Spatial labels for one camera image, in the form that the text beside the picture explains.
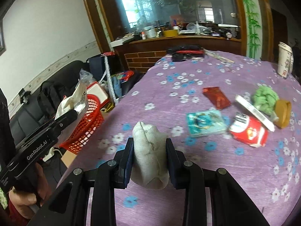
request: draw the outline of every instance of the red wrapper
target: red wrapper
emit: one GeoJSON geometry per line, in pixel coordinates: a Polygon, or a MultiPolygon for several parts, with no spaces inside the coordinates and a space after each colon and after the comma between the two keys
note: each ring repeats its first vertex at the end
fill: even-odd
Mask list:
{"type": "Polygon", "coordinates": [[[203,88],[203,94],[213,103],[218,110],[222,110],[231,105],[231,102],[219,87],[203,88]]]}
{"type": "Polygon", "coordinates": [[[237,113],[229,132],[233,138],[252,147],[264,147],[268,131],[261,122],[252,116],[237,113]]]}

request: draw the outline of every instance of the floral tablecloth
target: floral tablecloth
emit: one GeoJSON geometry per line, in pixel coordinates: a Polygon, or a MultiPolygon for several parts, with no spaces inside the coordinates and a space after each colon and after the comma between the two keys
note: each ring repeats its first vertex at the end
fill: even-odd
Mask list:
{"type": "MultiPolygon", "coordinates": [[[[269,224],[280,226],[301,195],[301,86],[292,76],[279,77],[276,66],[269,62],[216,53],[235,63],[210,56],[175,63],[170,57],[159,60],[92,135],[64,177],[74,168],[93,169],[112,159],[116,151],[124,149],[133,126],[143,121],[168,133],[175,148],[200,167],[227,169],[269,224]],[[265,147],[250,147],[229,134],[189,137],[186,113],[213,107],[202,94],[204,87],[219,86],[233,103],[222,110],[230,125],[236,112],[248,114],[234,103],[235,95],[249,101],[260,85],[273,88],[292,103],[290,125],[269,132],[265,147]]],[[[182,225],[184,197],[185,192],[174,190],[171,184],[155,191],[131,181],[126,190],[115,190],[117,225],[182,225]]]]}

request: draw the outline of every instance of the teal package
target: teal package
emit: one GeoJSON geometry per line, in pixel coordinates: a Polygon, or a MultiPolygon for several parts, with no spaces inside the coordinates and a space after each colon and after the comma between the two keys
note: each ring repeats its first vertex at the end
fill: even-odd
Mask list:
{"type": "Polygon", "coordinates": [[[227,130],[227,126],[219,110],[188,113],[186,118],[191,137],[222,134],[227,130]]]}

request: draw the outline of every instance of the red and white package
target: red and white package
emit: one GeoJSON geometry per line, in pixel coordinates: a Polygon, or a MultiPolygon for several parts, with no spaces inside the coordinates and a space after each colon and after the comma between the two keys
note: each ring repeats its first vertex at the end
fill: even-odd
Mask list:
{"type": "Polygon", "coordinates": [[[229,132],[234,139],[256,148],[264,147],[268,137],[268,131],[259,120],[241,113],[236,114],[229,132]]]}

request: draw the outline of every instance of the plastic basket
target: plastic basket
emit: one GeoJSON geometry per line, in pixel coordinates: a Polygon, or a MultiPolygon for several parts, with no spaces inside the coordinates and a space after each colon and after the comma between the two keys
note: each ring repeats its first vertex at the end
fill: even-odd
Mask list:
{"type": "Polygon", "coordinates": [[[87,97],[89,109],[76,126],[70,138],[66,142],[60,144],[60,147],[67,149],[76,155],[87,144],[94,131],[103,123],[98,97],[93,94],[87,94],[87,97]]]}

